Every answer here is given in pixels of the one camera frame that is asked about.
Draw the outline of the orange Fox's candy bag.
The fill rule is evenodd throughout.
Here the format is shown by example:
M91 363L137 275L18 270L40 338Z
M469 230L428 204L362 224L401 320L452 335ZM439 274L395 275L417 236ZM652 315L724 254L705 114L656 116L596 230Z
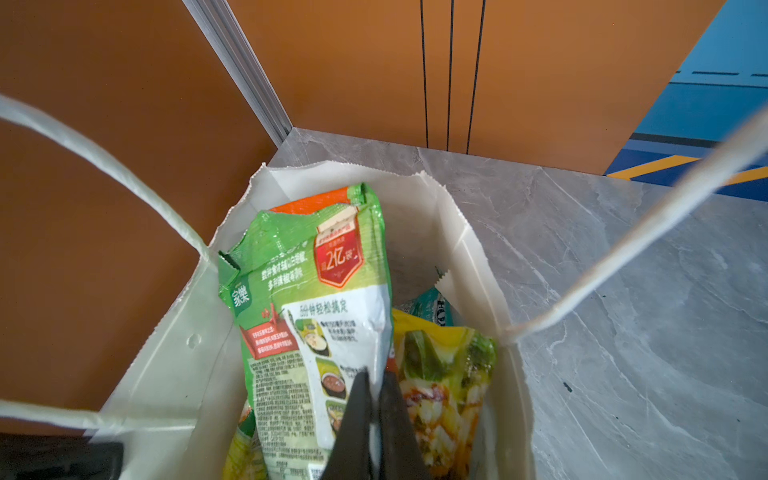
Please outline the orange Fox's candy bag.
M348 188L325 192L311 197L296 200L271 209L274 213L283 213L290 215L310 215L329 206L336 204L349 204Z

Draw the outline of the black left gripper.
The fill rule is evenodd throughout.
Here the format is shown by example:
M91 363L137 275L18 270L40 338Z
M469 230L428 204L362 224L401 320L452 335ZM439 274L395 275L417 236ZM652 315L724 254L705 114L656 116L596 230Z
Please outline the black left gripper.
M124 445L90 437L1 434L1 478L118 479Z

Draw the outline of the yellow snack bag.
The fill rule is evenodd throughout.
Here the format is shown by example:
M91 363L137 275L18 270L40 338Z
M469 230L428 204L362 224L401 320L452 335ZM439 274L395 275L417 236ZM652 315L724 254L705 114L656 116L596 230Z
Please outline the yellow snack bag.
M496 341L467 327L439 326L393 310L396 373L422 459L435 479L468 479Z

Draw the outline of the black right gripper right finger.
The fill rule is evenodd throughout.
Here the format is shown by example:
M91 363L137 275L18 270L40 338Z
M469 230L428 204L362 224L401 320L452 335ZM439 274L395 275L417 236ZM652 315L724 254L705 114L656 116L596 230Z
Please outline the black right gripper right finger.
M397 376L390 371L384 373L379 395L379 424L382 442L379 478L430 480Z

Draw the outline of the teal Fox's candy bag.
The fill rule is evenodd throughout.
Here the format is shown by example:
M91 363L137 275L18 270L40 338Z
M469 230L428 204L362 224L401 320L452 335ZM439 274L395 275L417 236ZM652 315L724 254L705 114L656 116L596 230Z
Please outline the teal Fox's candy bag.
M397 306L396 309L441 327L454 326L452 307L435 287Z

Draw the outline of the white paper bag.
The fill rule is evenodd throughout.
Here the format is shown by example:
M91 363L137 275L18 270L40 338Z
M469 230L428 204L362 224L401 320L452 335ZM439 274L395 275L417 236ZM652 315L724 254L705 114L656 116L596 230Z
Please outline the white paper bag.
M92 478L218 479L240 419L272 479L763 479L767 207L718 188L756 114L671 188L481 167L260 168L205 242L103 148L9 97L199 255L83 430Z

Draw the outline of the green white snack bag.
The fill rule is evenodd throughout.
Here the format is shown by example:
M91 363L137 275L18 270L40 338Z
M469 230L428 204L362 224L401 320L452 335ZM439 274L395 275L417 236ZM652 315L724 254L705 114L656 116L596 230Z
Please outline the green white snack bag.
M219 256L241 335L247 402L268 479L317 479L356 375L382 383L393 335L385 222L374 190L310 215L258 213Z

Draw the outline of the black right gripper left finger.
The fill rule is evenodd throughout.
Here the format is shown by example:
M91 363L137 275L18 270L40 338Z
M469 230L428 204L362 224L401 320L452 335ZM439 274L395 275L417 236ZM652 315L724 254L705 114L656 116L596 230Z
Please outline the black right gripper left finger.
M371 478L372 408L369 374L367 371L362 371L354 379L341 427L321 476L322 480L369 480Z

